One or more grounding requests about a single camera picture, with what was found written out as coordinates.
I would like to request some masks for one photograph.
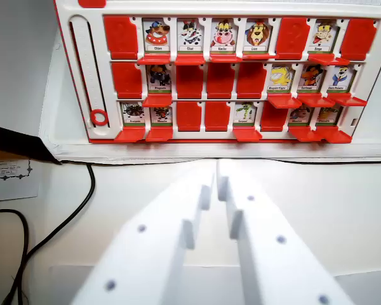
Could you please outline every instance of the cartoon monkey character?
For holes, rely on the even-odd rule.
[[[165,65],[153,65],[150,68],[150,82],[155,83],[155,80],[159,81],[160,86],[170,84],[171,76],[166,71]]]
[[[331,39],[331,22],[322,22],[317,27],[317,32],[315,33],[315,36],[313,37],[313,43],[315,44],[322,44],[327,43]]]
[[[291,119],[302,119],[306,117],[306,114],[310,112],[311,109],[305,105],[301,105],[299,108],[291,112]]]
[[[291,82],[292,77],[290,69],[289,67],[273,67],[270,80],[275,85],[287,86]]]
[[[333,75],[333,86],[337,86],[339,81],[345,81],[347,79],[347,71],[349,68],[341,67],[338,72]]]
[[[252,46],[259,46],[264,43],[269,37],[268,26],[263,22],[255,22],[249,29],[246,30],[247,42]]]
[[[316,86],[316,78],[322,73],[323,69],[319,64],[308,66],[306,72],[301,75],[301,78],[305,79],[304,86]]]
[[[170,26],[162,25],[160,22],[154,21],[150,28],[145,30],[145,32],[147,33],[147,37],[145,38],[146,42],[158,46],[164,46],[168,43],[168,38],[166,35],[170,32]]]
[[[233,39],[232,27],[228,19],[220,21],[216,27],[216,33],[213,35],[213,41],[210,46],[234,46],[236,42]]]

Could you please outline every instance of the cartoon lion character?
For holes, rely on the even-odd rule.
[[[233,39],[232,27],[228,19],[220,21],[216,26],[216,33],[213,35],[213,41],[210,46],[234,46],[236,42]]]
[[[263,22],[255,22],[249,29],[246,30],[247,42],[252,46],[259,46],[264,43],[269,37],[269,28]]]

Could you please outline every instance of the white table surface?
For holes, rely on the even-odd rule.
[[[127,166],[93,166],[97,187],[88,206],[30,262],[25,292],[30,304],[51,304],[56,289],[50,269],[92,266],[124,222],[187,170],[214,163],[199,161]],[[237,160],[261,180],[296,232],[333,275],[381,270],[381,164],[296,165],[270,160]],[[86,196],[90,178],[84,165],[42,164],[37,198],[1,201],[30,225],[31,245],[41,241]],[[195,251],[185,263],[235,266],[234,241],[227,236],[224,204],[213,200],[203,212]],[[22,251],[22,226],[15,215],[0,215],[0,302],[10,288]]]

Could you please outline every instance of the screw hole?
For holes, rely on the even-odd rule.
[[[115,287],[116,287],[116,283],[115,283],[114,280],[110,280],[110,281],[108,281],[108,282],[106,283],[106,286],[105,286],[105,288],[106,288],[107,291],[111,291],[111,290],[115,289]]]
[[[320,304],[329,304],[329,298],[325,295],[321,295],[319,297]]]
[[[139,225],[137,228],[138,232],[140,232],[140,233],[143,233],[146,229],[147,229],[147,227],[143,224]]]
[[[278,243],[286,243],[286,238],[284,236],[282,236],[282,235],[279,235],[277,237],[277,242]]]

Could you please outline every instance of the cartoon character picture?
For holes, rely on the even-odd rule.
[[[336,20],[316,20],[309,53],[331,53],[337,38]]]
[[[197,19],[178,19],[178,51],[202,53],[203,30]]]
[[[234,110],[235,126],[254,126],[256,107],[251,102],[237,102]]]
[[[138,104],[121,104],[124,126],[144,126],[144,110]]]
[[[171,92],[171,75],[165,65],[150,65],[148,70],[148,89],[150,93]]]
[[[328,86],[328,93],[349,92],[356,71],[352,66],[336,66],[333,71],[333,77]]]
[[[334,105],[333,107],[322,107],[316,120],[316,126],[333,126],[337,124],[342,107]]]
[[[246,24],[246,31],[243,53],[266,53],[269,45],[269,38],[271,35],[271,28],[264,20],[248,19]]]
[[[213,37],[210,43],[211,51],[219,53],[236,51],[237,30],[229,19],[213,20],[211,36]]]
[[[151,109],[151,126],[172,126],[170,107],[156,107]]]
[[[306,65],[300,75],[298,92],[318,92],[323,78],[321,65]]]
[[[143,21],[145,29],[145,52],[168,53],[170,50],[170,26],[165,25],[162,18]]]

